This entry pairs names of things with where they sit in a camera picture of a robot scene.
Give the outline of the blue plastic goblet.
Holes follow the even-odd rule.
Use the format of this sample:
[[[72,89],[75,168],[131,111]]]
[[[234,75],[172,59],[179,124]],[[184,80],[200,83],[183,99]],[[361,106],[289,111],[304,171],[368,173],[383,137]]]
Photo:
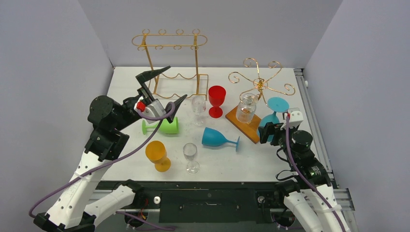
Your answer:
[[[260,121],[258,128],[264,127],[266,123],[268,122],[272,122],[274,124],[279,123],[279,118],[277,116],[277,113],[284,113],[290,108],[289,103],[281,97],[271,97],[266,101],[266,104],[267,104],[267,107],[273,112],[271,114],[266,115]]]
[[[217,146],[222,146],[223,144],[230,143],[234,144],[235,151],[239,151],[239,142],[240,142],[240,137],[237,138],[236,141],[231,141],[228,140],[221,132],[218,130],[205,127],[203,135],[202,135],[202,145],[205,146],[211,146],[211,147],[217,147]]]

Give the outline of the red plastic goblet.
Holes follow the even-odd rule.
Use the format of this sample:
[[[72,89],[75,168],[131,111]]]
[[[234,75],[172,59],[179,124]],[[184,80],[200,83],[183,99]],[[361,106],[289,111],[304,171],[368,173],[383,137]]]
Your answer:
[[[226,90],[222,86],[212,86],[208,90],[209,102],[212,107],[209,109],[208,113],[212,118],[219,118],[223,114],[221,109],[222,104],[225,101]]]

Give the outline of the green plastic goblet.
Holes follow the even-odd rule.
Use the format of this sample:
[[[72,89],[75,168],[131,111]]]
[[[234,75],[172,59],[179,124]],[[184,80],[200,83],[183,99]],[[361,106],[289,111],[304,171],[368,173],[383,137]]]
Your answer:
[[[147,134],[148,129],[155,129],[159,123],[147,125],[145,121],[142,122],[142,133]],[[172,123],[169,123],[166,119],[163,120],[159,127],[159,131],[164,134],[179,134],[178,117],[175,117]]]

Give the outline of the small clear front wine glass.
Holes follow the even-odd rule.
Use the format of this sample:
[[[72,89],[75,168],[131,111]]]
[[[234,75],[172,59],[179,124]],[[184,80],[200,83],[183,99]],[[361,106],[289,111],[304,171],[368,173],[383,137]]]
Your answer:
[[[200,170],[200,164],[197,161],[197,146],[193,143],[187,143],[183,146],[183,154],[187,160],[186,170],[189,174],[197,174]]]

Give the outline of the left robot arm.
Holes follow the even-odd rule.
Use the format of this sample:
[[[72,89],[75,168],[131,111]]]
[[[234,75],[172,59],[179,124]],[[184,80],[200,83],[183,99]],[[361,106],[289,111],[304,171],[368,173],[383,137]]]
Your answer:
[[[110,194],[93,203],[89,199],[106,171],[125,159],[122,150],[129,135],[123,129],[140,119],[158,123],[174,120],[185,96],[163,106],[146,85],[165,71],[166,68],[161,68],[138,74],[137,95],[122,103],[106,95],[91,102],[88,121],[93,131],[81,160],[69,183],[57,189],[59,197],[53,206],[43,213],[29,213],[36,226],[46,232],[92,232],[121,208],[128,205],[138,208],[144,203],[143,188],[133,180],[121,182]]]

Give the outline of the clear glass near red goblet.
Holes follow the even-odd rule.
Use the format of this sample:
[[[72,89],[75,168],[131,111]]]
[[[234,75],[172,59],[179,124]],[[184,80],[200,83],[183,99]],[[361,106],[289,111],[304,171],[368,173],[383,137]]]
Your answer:
[[[194,124],[196,126],[202,126],[204,124],[202,113],[206,110],[205,98],[199,95],[194,96],[191,101],[191,108],[194,113]]]

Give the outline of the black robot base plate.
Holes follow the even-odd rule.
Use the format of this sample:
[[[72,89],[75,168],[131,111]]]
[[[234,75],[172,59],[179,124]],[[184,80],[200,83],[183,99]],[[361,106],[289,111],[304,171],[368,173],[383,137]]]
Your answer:
[[[294,222],[275,182],[139,182],[126,210],[158,212],[163,223]]]

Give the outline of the clear patterned wine glass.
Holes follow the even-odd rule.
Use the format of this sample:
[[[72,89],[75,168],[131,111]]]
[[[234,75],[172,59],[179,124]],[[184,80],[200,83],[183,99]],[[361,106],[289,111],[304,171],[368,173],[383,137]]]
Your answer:
[[[239,122],[249,124],[255,115],[257,102],[256,95],[252,93],[242,94],[236,110],[236,119]]]

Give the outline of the gold hook rack wooden base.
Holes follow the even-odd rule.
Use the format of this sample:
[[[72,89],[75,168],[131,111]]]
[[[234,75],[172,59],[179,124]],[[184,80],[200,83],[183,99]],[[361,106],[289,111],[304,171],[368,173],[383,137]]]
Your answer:
[[[260,69],[259,69],[259,63],[256,59],[254,58],[246,58],[243,61],[243,65],[247,68],[251,67],[252,64],[256,65],[256,72],[257,72],[257,77],[254,79],[250,79],[248,77],[246,77],[245,75],[241,74],[240,72],[231,72],[228,75],[228,80],[233,83],[233,84],[238,84],[240,82],[240,77],[242,77],[244,80],[249,81],[250,83],[252,83],[252,87],[251,89],[245,90],[243,92],[241,92],[239,94],[239,100],[240,100],[240,96],[244,93],[252,93],[254,95],[257,96],[258,98],[258,102],[260,100],[262,100],[264,102],[265,105],[266,104],[266,98],[264,96],[264,90],[268,89],[270,91],[279,93],[279,94],[283,94],[283,95],[287,95],[287,96],[292,96],[296,93],[296,90],[294,88],[293,85],[285,83],[284,84],[284,88],[286,89],[285,92],[283,91],[279,91],[273,88],[269,87],[269,81],[271,81],[274,77],[276,77],[283,69],[283,66],[280,62],[278,61],[271,61],[268,63],[268,68],[270,69],[275,69],[278,68],[277,72],[267,78],[267,79],[263,79],[260,76]],[[228,119],[229,122],[231,122],[234,126],[236,126],[237,129],[239,129],[245,136],[247,136],[252,142],[254,142],[255,144],[259,142],[259,136],[257,135],[257,128],[258,125],[261,121],[261,119],[255,114],[252,121],[247,124],[247,123],[242,123],[239,122],[236,119],[236,110],[237,110],[237,106],[231,110],[229,113],[227,113],[225,115],[225,118]]]

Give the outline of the aluminium table frame rail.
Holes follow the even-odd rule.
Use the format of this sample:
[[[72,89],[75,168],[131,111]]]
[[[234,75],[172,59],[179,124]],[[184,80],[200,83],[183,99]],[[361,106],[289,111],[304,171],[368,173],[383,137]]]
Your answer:
[[[340,189],[339,185],[336,183],[317,117],[308,94],[308,87],[306,85],[306,80],[304,79],[303,70],[300,68],[295,68],[293,71],[306,112],[307,121],[312,131],[313,140],[317,149],[318,160],[325,166],[326,170],[330,174],[331,181],[335,185],[337,202],[342,205],[342,210],[354,211],[355,208],[351,199],[350,191],[347,188]]]

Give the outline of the orange plastic goblet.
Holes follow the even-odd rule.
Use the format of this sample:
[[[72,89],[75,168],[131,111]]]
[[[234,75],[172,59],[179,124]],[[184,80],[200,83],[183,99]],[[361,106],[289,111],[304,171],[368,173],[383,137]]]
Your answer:
[[[171,167],[171,161],[167,157],[165,146],[160,141],[148,143],[145,149],[146,157],[154,164],[158,172],[166,172]]]

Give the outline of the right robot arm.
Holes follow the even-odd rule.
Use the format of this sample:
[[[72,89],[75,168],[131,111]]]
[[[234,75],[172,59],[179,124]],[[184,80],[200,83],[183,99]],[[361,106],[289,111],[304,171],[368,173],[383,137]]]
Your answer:
[[[329,175],[310,148],[312,135],[298,127],[272,122],[259,127],[258,132],[262,144],[273,136],[270,144],[285,153],[284,161],[293,173],[275,185],[274,203],[289,209],[307,232],[350,231]]]

